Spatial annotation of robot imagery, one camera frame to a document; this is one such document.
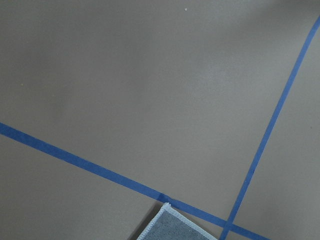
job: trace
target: blue tape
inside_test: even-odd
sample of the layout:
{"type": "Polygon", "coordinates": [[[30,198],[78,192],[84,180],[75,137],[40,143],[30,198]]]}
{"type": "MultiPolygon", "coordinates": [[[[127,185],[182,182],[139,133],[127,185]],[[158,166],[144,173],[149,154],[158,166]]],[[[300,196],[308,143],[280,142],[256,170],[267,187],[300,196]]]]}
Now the blue tape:
{"type": "Polygon", "coordinates": [[[282,107],[283,107],[283,105],[284,105],[284,103],[286,101],[286,98],[287,98],[288,94],[289,94],[290,88],[291,88],[292,84],[294,83],[294,80],[295,80],[295,78],[296,78],[296,76],[298,74],[299,68],[300,68],[300,66],[301,66],[301,64],[302,64],[302,62],[304,60],[306,52],[307,52],[307,50],[308,50],[308,48],[310,46],[310,43],[311,43],[312,39],[314,38],[314,36],[316,34],[319,26],[320,26],[320,16],[315,21],[315,23],[312,26],[308,36],[306,37],[306,40],[305,40],[305,42],[304,42],[304,44],[302,46],[302,49],[300,51],[300,54],[299,54],[298,58],[297,58],[297,60],[296,60],[296,62],[294,64],[294,67],[293,67],[293,69],[291,71],[291,74],[290,74],[290,76],[288,78],[288,81],[285,84],[285,87],[283,89],[281,97],[280,97],[280,99],[279,99],[279,101],[278,101],[278,103],[277,103],[277,105],[276,105],[276,107],[274,109],[274,112],[272,114],[270,122],[269,122],[269,124],[268,124],[268,126],[267,126],[267,128],[265,130],[265,133],[264,133],[263,138],[262,138],[262,140],[260,142],[260,145],[259,145],[259,147],[258,147],[258,149],[257,149],[257,151],[255,153],[255,156],[253,158],[253,161],[251,163],[249,171],[248,171],[248,173],[247,173],[247,175],[245,177],[245,180],[244,180],[244,182],[242,184],[241,190],[240,190],[240,192],[239,192],[239,194],[238,194],[238,196],[237,196],[237,198],[235,200],[235,203],[234,203],[233,208],[231,210],[231,213],[230,213],[230,215],[228,217],[228,220],[227,220],[227,222],[226,222],[226,224],[225,224],[225,226],[223,228],[223,231],[222,231],[222,233],[220,235],[219,240],[225,240],[227,235],[228,235],[228,232],[230,230],[232,230],[233,222],[234,222],[235,217],[236,217],[236,215],[238,213],[239,207],[240,207],[240,205],[241,205],[241,203],[242,203],[242,201],[243,201],[243,199],[245,197],[245,194],[246,194],[246,191],[247,191],[247,189],[249,187],[251,179],[252,179],[252,177],[253,177],[253,175],[255,173],[255,170],[256,170],[256,168],[258,166],[259,160],[260,160],[260,158],[262,156],[262,153],[264,152],[264,149],[265,149],[265,147],[267,145],[267,142],[268,142],[268,139],[269,139],[269,137],[271,135],[271,132],[272,132],[272,130],[273,130],[275,124],[276,124],[276,121],[278,119],[280,111],[281,111],[281,109],[282,109],[282,107]]]}
{"type": "MultiPolygon", "coordinates": [[[[172,207],[182,210],[188,214],[191,214],[195,217],[198,217],[200,219],[203,219],[207,222],[210,222],[212,224],[215,224],[220,227],[224,227],[226,224],[226,221],[214,216],[210,213],[207,213],[203,210],[200,210],[194,206],[191,206],[189,204],[186,204],[182,201],[173,199],[169,197],[168,195],[165,195],[157,190],[154,190],[148,186],[145,186],[137,181],[134,181],[130,178],[127,178],[125,176],[122,176],[114,171],[111,171],[109,169],[106,169],[102,166],[99,166],[93,162],[90,162],[88,160],[85,160],[81,157],[78,157],[76,155],[73,155],[72,153],[69,153],[65,150],[62,150],[56,146],[53,146],[47,142],[44,142],[40,139],[37,139],[33,136],[30,136],[22,131],[19,131],[17,129],[14,129],[8,125],[5,125],[0,122],[0,134],[11,138],[13,140],[16,140],[22,144],[25,144],[29,147],[32,147],[36,150],[39,150],[43,153],[46,153],[48,155],[51,155],[57,159],[63,160],[69,164],[72,164],[74,166],[77,166],[81,169],[87,170],[90,173],[96,174],[100,177],[103,177],[105,179],[108,179],[114,183],[120,184],[124,187],[127,187],[129,189],[132,189],[138,193],[141,193],[143,195],[146,195],[152,199],[155,199],[157,201],[160,201],[162,203],[170,203],[172,207]]],[[[251,231],[248,231],[246,229],[242,229],[241,234],[243,236],[259,236],[251,231]]]]}

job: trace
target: gray cloth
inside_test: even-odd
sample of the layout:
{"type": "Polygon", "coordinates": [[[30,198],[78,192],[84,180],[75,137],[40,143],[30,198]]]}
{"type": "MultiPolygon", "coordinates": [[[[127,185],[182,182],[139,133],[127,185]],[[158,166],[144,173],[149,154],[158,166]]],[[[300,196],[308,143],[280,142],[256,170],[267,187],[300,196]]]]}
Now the gray cloth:
{"type": "Polygon", "coordinates": [[[137,240],[216,240],[165,203],[137,240]]]}

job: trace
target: blue tape strip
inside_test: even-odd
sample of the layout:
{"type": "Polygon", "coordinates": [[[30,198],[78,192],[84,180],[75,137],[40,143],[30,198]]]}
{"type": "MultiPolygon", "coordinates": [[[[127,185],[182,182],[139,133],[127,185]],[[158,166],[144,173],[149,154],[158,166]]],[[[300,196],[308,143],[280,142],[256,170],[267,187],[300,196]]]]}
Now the blue tape strip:
{"type": "MultiPolygon", "coordinates": [[[[108,179],[114,183],[120,184],[124,187],[127,187],[129,189],[132,189],[138,193],[141,193],[143,195],[146,195],[152,199],[155,199],[157,201],[160,201],[162,203],[170,203],[172,207],[182,210],[188,214],[191,214],[195,217],[198,217],[200,219],[203,219],[207,222],[210,222],[212,224],[215,224],[220,227],[224,227],[226,224],[226,221],[214,216],[210,213],[207,213],[203,210],[200,210],[194,206],[191,206],[189,204],[186,204],[182,201],[172,199],[168,195],[165,195],[157,190],[154,190],[148,186],[145,186],[139,182],[136,182],[132,179],[129,179],[125,176],[122,176],[114,171],[108,170],[102,166],[99,166],[93,162],[90,162],[88,160],[85,160],[81,157],[78,157],[76,155],[73,155],[65,150],[62,150],[56,146],[53,146],[49,143],[46,143],[40,139],[37,139],[33,136],[30,136],[22,131],[16,130],[8,125],[5,125],[0,122],[0,134],[11,138],[13,140],[16,140],[22,144],[25,144],[29,147],[32,147],[36,150],[39,150],[43,153],[46,153],[48,155],[51,155],[55,158],[58,158],[60,160],[63,160],[69,164],[75,165],[81,169],[87,170],[93,174],[96,174],[100,177],[103,177],[105,179],[108,179]]],[[[242,229],[241,235],[250,238],[250,236],[253,236],[254,240],[267,240],[267,238],[259,236],[249,230],[240,228],[238,226],[234,226],[235,230],[242,229]]]]}
{"type": "Polygon", "coordinates": [[[307,52],[307,50],[308,50],[308,48],[310,46],[310,43],[311,43],[312,39],[314,38],[314,36],[316,34],[319,26],[320,26],[320,16],[315,21],[315,23],[312,26],[308,36],[306,37],[306,40],[305,40],[305,42],[304,42],[304,44],[302,46],[302,49],[300,51],[300,54],[299,54],[298,58],[297,58],[297,60],[296,60],[296,62],[294,64],[294,67],[293,67],[293,69],[291,71],[289,79],[286,82],[286,85],[285,85],[285,87],[283,89],[281,97],[280,97],[280,99],[279,99],[279,101],[278,101],[278,103],[277,103],[277,105],[276,105],[276,107],[274,109],[274,112],[272,114],[270,122],[269,122],[269,124],[268,124],[268,126],[267,126],[267,128],[265,130],[263,138],[262,138],[262,140],[260,142],[260,145],[259,145],[259,147],[258,147],[258,149],[256,151],[256,154],[255,154],[255,156],[253,158],[253,161],[251,163],[249,171],[248,171],[248,173],[247,173],[247,175],[245,177],[245,180],[243,182],[241,190],[240,190],[240,192],[239,192],[239,194],[238,194],[238,196],[237,196],[237,198],[235,200],[235,203],[234,203],[233,208],[231,210],[231,213],[230,213],[230,215],[228,217],[228,220],[227,220],[227,222],[226,222],[226,224],[225,224],[225,226],[223,228],[223,231],[222,231],[222,233],[220,235],[219,240],[225,240],[227,235],[228,235],[228,232],[233,227],[233,222],[234,222],[235,217],[236,217],[236,215],[238,213],[239,207],[240,207],[240,205],[241,205],[241,203],[242,203],[242,201],[243,201],[243,199],[245,197],[245,194],[246,194],[246,191],[247,191],[247,189],[249,187],[250,181],[251,181],[251,179],[252,179],[252,177],[253,177],[253,175],[255,173],[255,170],[257,168],[259,160],[260,160],[260,158],[262,156],[262,153],[264,152],[264,149],[265,149],[265,147],[267,145],[268,139],[269,139],[269,137],[271,135],[271,132],[272,132],[275,124],[276,124],[276,121],[277,121],[277,118],[278,118],[278,116],[280,114],[280,111],[281,111],[281,109],[282,109],[282,107],[283,107],[283,105],[284,105],[284,103],[286,101],[286,98],[287,98],[288,94],[289,94],[290,88],[291,88],[292,84],[294,83],[294,80],[295,80],[295,78],[296,78],[296,76],[298,74],[299,68],[300,68],[300,66],[301,66],[301,64],[302,64],[302,62],[304,60],[306,52],[307,52]]]}

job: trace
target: floor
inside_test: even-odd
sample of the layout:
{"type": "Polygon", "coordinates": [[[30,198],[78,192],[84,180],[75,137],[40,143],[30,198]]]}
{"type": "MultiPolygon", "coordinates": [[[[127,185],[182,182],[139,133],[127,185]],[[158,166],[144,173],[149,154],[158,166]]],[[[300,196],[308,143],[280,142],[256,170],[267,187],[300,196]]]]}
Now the floor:
{"type": "MultiPolygon", "coordinates": [[[[227,220],[319,14],[318,0],[4,2],[0,122],[227,220]]],[[[234,220],[268,239],[320,235],[319,56],[318,32],[234,220]]],[[[135,240],[161,207],[3,135],[0,192],[3,240],[135,240]]]]}

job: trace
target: white trim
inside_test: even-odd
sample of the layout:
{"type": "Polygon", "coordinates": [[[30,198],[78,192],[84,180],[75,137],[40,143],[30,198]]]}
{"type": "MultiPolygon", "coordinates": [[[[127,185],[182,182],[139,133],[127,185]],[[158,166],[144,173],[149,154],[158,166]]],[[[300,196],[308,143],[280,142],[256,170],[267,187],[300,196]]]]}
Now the white trim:
{"type": "Polygon", "coordinates": [[[143,232],[140,234],[140,236],[137,238],[137,240],[143,240],[146,235],[148,234],[148,232],[151,230],[151,228],[155,225],[155,223],[157,222],[157,220],[161,217],[161,215],[167,211],[168,213],[170,213],[171,215],[175,216],[176,218],[178,218],[180,221],[182,221],[183,223],[185,223],[186,225],[188,225],[190,228],[196,230],[198,233],[200,233],[202,236],[204,236],[205,238],[209,239],[209,240],[217,240],[215,237],[213,237],[212,235],[210,235],[208,232],[206,232],[205,230],[203,230],[201,227],[199,227],[198,225],[196,225],[195,223],[193,223],[192,221],[190,221],[189,219],[187,219],[185,216],[181,215],[178,211],[174,210],[170,203],[166,202],[160,209],[160,211],[155,215],[155,217],[151,220],[151,222],[146,226],[146,228],[143,230],[143,232]]]}

